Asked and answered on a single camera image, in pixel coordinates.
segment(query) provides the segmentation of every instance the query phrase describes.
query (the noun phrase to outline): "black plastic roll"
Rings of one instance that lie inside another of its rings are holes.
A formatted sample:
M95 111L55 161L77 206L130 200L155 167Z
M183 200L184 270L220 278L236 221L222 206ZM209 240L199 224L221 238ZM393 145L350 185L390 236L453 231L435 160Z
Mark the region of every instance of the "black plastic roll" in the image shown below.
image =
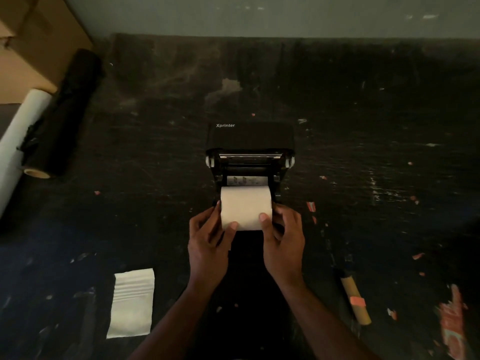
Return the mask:
M51 178L63 173L100 72L101 60L95 53L86 49L75 53L60 88L23 141L25 174Z

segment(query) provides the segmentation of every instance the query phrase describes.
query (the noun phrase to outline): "gray wall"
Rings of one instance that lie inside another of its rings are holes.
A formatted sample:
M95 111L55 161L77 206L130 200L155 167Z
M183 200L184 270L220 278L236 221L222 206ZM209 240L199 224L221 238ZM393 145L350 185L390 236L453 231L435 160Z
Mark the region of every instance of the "gray wall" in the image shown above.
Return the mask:
M93 37L478 38L480 0L66 0Z

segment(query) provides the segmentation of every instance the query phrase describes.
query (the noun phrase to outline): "scratched dark surface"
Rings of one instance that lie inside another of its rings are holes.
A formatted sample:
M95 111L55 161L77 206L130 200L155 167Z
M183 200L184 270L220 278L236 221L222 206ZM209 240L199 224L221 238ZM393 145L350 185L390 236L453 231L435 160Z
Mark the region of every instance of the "scratched dark surface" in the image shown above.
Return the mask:
M154 268L158 322L189 278L188 219L212 202L207 122L238 120L294 126L282 194L303 215L304 277L362 341L383 359L447 359L436 307L456 284L464 358L480 357L474 43L118 35L104 66L67 173L23 177L0 221L2 358L133 351L143 337L105 339L113 274Z

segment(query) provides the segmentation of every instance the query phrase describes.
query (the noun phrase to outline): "white paper sheet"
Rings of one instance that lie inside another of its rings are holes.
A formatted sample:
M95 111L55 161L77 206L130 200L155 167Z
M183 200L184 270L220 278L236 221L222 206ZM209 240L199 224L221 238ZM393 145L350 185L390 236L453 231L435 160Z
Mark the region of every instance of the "white paper sheet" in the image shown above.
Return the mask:
M238 231L261 230L258 216L265 212L272 218L272 196L268 186L222 187L222 227L238 222Z
M141 336L152 327L153 269L115 274L115 289L107 339Z
M42 90L30 90L0 140L0 218L22 175L24 153L18 148L47 108L52 96Z

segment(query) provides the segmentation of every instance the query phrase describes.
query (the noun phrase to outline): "forearm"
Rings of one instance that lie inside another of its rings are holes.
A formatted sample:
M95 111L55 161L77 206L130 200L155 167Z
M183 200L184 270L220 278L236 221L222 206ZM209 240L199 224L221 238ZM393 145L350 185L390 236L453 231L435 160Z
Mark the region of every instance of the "forearm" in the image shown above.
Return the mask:
M188 286L129 360L183 359L210 295Z
M379 360L305 284L280 289L317 359Z

